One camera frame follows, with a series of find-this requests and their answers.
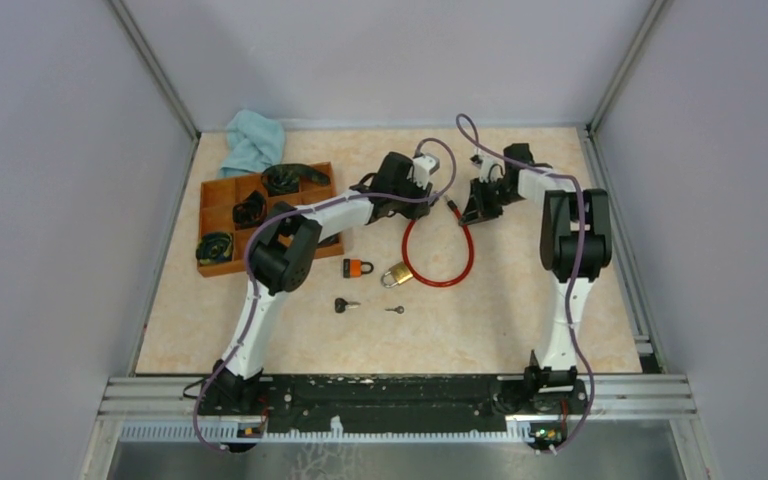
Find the red cable lock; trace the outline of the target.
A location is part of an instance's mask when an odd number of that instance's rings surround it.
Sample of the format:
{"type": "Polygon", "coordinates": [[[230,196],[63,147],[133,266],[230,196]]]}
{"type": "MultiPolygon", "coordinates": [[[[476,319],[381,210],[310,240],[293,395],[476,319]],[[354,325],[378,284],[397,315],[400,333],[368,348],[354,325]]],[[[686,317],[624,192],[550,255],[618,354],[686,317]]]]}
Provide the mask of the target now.
{"type": "Polygon", "coordinates": [[[439,288],[439,289],[453,287],[461,283],[463,280],[465,280],[469,276],[475,262],[474,240],[469,230],[469,227],[461,224],[461,219],[462,219],[461,210],[459,209],[457,203],[454,200],[452,200],[449,196],[445,195],[444,201],[447,205],[447,208],[451,211],[451,213],[457,220],[458,226],[461,228],[466,241],[467,260],[463,270],[458,275],[448,280],[432,280],[420,274],[413,267],[409,258],[409,240],[410,240],[410,235],[412,233],[412,230],[415,227],[416,220],[411,220],[408,223],[402,235],[401,248],[400,248],[402,263],[405,265],[407,270],[411,273],[412,278],[416,279],[419,283],[423,285],[426,285],[432,288],[439,288]]]}

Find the brass padlock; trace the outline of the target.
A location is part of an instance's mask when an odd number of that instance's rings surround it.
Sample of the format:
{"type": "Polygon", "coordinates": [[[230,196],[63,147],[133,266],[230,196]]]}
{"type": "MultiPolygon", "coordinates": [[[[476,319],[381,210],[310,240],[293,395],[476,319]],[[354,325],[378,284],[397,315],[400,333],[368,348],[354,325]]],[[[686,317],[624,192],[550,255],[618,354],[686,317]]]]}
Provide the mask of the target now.
{"type": "Polygon", "coordinates": [[[391,266],[380,277],[380,283],[384,288],[391,289],[412,280],[414,274],[405,262],[399,262],[391,266]]]}

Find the orange black padlock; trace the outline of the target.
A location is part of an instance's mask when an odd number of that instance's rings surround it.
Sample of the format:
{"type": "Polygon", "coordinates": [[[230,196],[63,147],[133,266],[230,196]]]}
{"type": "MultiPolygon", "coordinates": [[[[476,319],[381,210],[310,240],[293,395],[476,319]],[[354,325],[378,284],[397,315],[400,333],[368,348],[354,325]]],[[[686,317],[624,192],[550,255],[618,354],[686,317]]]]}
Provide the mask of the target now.
{"type": "Polygon", "coordinates": [[[345,258],[342,260],[342,277],[359,278],[374,272],[374,265],[361,259],[345,258]]]}

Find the black head key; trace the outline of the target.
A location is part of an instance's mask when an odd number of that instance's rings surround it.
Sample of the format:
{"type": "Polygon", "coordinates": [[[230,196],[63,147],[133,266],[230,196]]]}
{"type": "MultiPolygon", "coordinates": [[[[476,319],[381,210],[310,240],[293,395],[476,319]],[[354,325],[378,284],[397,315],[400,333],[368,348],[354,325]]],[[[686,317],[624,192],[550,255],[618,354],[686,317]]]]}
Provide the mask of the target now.
{"type": "Polygon", "coordinates": [[[342,297],[338,297],[334,299],[334,311],[337,314],[343,314],[347,312],[348,310],[357,308],[360,306],[359,302],[355,301],[349,301],[342,297]]]}

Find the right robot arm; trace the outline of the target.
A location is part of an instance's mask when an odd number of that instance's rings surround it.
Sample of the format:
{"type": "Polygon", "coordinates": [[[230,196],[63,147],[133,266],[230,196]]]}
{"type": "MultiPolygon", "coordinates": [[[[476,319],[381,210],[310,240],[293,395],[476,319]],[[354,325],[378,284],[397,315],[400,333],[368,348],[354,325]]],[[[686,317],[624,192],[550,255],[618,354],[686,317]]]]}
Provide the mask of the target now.
{"type": "Polygon", "coordinates": [[[612,260],[608,192],[585,189],[570,174],[534,161],[530,145],[503,152],[475,142],[471,161],[479,176],[470,182],[459,223],[472,226],[499,218],[503,208],[532,201],[542,210],[538,253],[552,279],[548,330],[532,352],[529,368],[541,372],[523,385],[523,398],[536,412],[550,411],[563,389],[550,374],[573,376],[582,360],[578,341],[583,311],[596,280],[612,260]]]}

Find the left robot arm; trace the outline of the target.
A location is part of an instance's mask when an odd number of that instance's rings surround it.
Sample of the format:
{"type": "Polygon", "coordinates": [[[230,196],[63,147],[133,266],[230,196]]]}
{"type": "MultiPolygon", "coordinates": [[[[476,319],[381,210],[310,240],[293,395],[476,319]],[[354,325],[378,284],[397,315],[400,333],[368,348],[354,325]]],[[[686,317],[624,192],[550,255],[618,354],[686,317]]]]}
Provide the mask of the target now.
{"type": "Polygon", "coordinates": [[[269,212],[246,244],[248,282],[244,306],[228,347],[206,386],[222,387],[220,399],[237,414],[252,411],[260,388],[251,379],[263,371],[268,344],[289,295],[306,281],[319,243],[346,230],[401,215],[426,215],[438,198],[431,177],[440,160],[417,152],[388,153],[379,170],[327,200],[269,212]]]}

